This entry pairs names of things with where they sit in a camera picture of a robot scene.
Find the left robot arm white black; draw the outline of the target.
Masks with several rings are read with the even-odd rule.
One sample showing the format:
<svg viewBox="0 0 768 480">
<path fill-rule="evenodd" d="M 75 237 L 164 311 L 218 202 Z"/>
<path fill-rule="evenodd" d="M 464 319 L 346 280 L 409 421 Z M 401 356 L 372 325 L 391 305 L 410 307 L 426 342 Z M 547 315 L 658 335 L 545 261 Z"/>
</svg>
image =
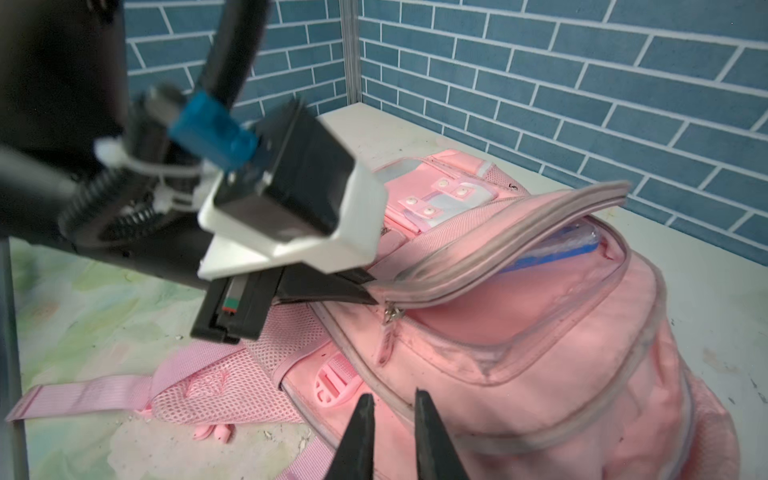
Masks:
<svg viewBox="0 0 768 480">
<path fill-rule="evenodd" d="M 267 1 L 228 1 L 193 87 L 127 91 L 118 1 L 1 5 L 1 233 L 203 289 L 195 338 L 275 305 L 370 305 L 386 192 L 305 104 L 235 102 Z"/>
</svg>

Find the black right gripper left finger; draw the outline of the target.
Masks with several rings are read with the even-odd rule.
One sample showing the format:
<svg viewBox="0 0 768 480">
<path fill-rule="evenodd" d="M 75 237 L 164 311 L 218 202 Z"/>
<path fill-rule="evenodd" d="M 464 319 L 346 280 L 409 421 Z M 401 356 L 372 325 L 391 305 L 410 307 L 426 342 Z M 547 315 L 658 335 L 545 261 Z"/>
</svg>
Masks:
<svg viewBox="0 0 768 480">
<path fill-rule="evenodd" d="M 325 480 L 371 480 L 374 476 L 375 403 L 363 394 L 351 415 Z"/>
</svg>

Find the pink student backpack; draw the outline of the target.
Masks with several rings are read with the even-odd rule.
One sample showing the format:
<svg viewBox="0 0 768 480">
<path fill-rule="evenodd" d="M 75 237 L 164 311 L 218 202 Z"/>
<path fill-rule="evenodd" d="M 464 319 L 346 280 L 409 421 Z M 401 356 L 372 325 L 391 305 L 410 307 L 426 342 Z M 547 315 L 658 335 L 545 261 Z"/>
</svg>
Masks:
<svg viewBox="0 0 768 480">
<path fill-rule="evenodd" d="M 363 394 L 376 474 L 416 475 L 426 390 L 472 479 L 735 479 L 733 421 L 687 367 L 660 271 L 595 212 L 625 182 L 542 195 L 461 151 L 381 167 L 389 199 L 367 272 L 375 305 L 278 304 L 258 340 L 200 341 L 151 376 L 31 388 L 10 418 L 134 410 L 200 436 L 304 421 L 317 450 L 286 471 L 319 478 Z M 591 253 L 499 271 L 562 227 Z"/>
</svg>

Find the blue geometry set case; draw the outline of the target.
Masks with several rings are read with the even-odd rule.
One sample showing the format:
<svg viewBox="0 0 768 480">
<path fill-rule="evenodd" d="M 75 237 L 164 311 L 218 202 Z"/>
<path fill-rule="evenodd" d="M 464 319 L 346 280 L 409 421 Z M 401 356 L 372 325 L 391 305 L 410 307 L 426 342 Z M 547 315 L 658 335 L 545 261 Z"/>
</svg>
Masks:
<svg viewBox="0 0 768 480">
<path fill-rule="evenodd" d="M 536 244 L 519 259 L 499 271 L 507 273 L 588 254 L 597 249 L 601 233 L 586 221 L 577 221 L 562 227 Z"/>
</svg>

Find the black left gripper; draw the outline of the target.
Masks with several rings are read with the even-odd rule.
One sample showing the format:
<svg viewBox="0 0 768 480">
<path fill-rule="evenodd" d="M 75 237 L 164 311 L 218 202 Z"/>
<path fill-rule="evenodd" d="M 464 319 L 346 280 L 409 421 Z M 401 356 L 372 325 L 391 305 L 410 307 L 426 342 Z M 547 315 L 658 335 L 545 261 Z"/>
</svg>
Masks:
<svg viewBox="0 0 768 480">
<path fill-rule="evenodd" d="M 258 340 L 273 303 L 342 302 L 375 305 L 363 268 L 326 274 L 305 264 L 289 265 L 213 280 L 190 336 L 213 343 Z"/>
</svg>

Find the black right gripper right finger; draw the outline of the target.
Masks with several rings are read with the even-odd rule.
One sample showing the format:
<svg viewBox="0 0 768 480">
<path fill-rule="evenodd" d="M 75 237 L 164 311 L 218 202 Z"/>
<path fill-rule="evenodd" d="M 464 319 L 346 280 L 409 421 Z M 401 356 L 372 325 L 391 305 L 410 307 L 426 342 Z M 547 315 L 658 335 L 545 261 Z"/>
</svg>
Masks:
<svg viewBox="0 0 768 480">
<path fill-rule="evenodd" d="M 451 437 L 426 390 L 416 390 L 414 414 L 418 479 L 468 480 Z"/>
</svg>

